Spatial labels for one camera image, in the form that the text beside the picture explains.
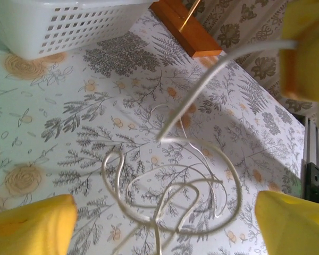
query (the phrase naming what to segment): white plastic crate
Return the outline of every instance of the white plastic crate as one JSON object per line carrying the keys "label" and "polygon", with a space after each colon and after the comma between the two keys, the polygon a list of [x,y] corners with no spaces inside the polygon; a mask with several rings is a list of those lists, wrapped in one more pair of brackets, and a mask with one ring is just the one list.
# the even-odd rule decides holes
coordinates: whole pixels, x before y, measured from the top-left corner
{"label": "white plastic crate", "polygon": [[157,0],[0,0],[0,40],[27,59],[124,35]]}

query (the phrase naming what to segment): wooden block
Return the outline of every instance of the wooden block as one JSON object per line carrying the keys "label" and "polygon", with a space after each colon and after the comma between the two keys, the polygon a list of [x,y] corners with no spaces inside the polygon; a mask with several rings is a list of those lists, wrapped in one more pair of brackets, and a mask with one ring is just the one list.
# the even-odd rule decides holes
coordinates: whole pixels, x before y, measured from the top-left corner
{"label": "wooden block", "polygon": [[190,17],[180,0],[159,0],[150,7],[191,57],[217,56],[222,48],[202,25]]}

